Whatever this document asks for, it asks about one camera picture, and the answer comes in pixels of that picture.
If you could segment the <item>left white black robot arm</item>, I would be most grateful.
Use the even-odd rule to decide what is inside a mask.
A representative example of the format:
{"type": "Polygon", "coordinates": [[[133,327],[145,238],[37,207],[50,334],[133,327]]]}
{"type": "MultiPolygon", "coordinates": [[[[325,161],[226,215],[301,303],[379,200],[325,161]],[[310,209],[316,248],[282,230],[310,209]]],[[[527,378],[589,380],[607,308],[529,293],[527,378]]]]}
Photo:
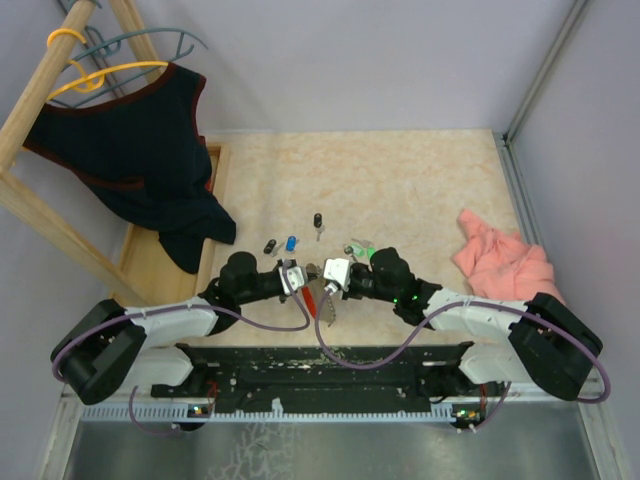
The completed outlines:
{"type": "Polygon", "coordinates": [[[261,272],[253,254],[237,252],[203,292],[188,300],[150,308],[102,300],[53,349],[53,375],[85,405],[98,404],[127,384],[174,386],[197,396],[207,387],[208,373],[179,342],[222,333],[237,322],[249,324],[243,305],[295,298],[309,279],[306,267],[295,260],[280,260],[261,272]]]}

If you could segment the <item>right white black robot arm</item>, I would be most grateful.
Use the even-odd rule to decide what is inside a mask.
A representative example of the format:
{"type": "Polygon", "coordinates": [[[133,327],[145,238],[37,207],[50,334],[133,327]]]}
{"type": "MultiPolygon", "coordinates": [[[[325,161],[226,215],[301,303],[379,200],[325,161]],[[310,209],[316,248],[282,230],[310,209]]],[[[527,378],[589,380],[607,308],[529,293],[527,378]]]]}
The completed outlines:
{"type": "Polygon", "coordinates": [[[368,264],[341,260],[325,273],[343,298],[384,301],[405,323],[476,337],[446,372],[448,387],[470,395],[490,382],[533,383],[564,401],[581,401],[603,343],[551,294],[530,300],[489,300],[418,278],[397,250],[376,251],[368,264]]]}

